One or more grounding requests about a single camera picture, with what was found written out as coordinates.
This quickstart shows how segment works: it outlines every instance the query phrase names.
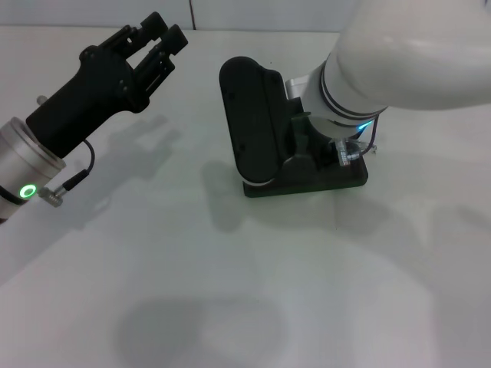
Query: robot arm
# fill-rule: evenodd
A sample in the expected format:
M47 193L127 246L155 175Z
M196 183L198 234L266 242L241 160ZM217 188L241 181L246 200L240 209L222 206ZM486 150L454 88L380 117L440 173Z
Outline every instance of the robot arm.
M133 69L127 59L150 41L156 44ZM139 113L150 96L174 70L170 55L187 45L177 25L167 28L158 13L141 28L122 28L99 46L80 55L77 74L27 118L13 118L0 129L0 223L6 221L39 190L53 206L89 174L94 151L86 138L120 111ZM44 186L64 167L63 158L85 142L92 162L54 192Z
M360 0L328 59L288 80L238 57L220 73L246 196L362 186L388 107L491 102L491 2ZM358 137L374 123L370 143Z
M300 97L314 116L346 125L373 120L386 107L487 104L491 14L486 3L362 0L327 61L307 77L287 82L288 96Z

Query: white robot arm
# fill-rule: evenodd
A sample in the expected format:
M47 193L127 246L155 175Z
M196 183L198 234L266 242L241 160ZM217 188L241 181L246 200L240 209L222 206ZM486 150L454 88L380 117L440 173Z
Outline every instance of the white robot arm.
M387 107L490 103L489 8L487 0L361 0L327 61L286 83L288 97L348 126Z
M285 89L279 72L246 57L223 65L246 196L362 186L363 155L388 107L491 103L491 1L359 1L328 59ZM372 122L371 141L359 142Z

